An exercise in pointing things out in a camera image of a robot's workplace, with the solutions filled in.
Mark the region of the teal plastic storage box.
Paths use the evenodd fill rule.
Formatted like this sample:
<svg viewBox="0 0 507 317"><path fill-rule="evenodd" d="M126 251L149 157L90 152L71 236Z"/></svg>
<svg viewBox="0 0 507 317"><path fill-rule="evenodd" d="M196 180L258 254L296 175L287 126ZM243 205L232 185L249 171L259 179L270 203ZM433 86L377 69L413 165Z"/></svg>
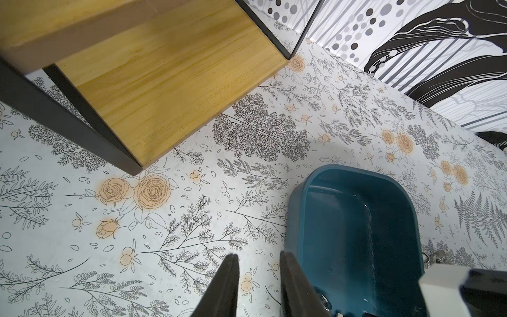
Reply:
<svg viewBox="0 0 507 317"><path fill-rule="evenodd" d="M417 215L393 178L319 167L290 195L285 236L332 315L427 315Z"/></svg>

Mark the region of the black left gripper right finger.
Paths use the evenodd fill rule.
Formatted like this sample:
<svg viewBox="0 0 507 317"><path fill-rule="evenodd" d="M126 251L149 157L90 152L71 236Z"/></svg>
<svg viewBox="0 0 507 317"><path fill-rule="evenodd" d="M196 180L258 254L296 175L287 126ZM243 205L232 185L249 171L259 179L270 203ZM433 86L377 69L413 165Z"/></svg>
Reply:
<svg viewBox="0 0 507 317"><path fill-rule="evenodd" d="M294 254L282 251L279 263L281 316L330 316Z"/></svg>

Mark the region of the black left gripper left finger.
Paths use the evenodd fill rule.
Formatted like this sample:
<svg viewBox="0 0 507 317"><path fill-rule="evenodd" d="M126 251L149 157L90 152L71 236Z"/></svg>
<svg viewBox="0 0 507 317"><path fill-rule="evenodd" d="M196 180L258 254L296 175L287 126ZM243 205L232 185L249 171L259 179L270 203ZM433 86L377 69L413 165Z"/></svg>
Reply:
<svg viewBox="0 0 507 317"><path fill-rule="evenodd" d="M191 317L236 316L240 267L237 254L228 254Z"/></svg>

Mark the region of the silver wing nut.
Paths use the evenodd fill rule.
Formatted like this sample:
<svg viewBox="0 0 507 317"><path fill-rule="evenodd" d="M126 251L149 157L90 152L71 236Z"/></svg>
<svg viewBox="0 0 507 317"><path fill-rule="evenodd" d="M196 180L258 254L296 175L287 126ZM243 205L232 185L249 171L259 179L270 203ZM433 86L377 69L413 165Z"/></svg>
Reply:
<svg viewBox="0 0 507 317"><path fill-rule="evenodd" d="M423 264L432 265L432 264L446 264L448 261L448 257L443 250L437 250L431 254L426 252L422 253Z"/></svg>

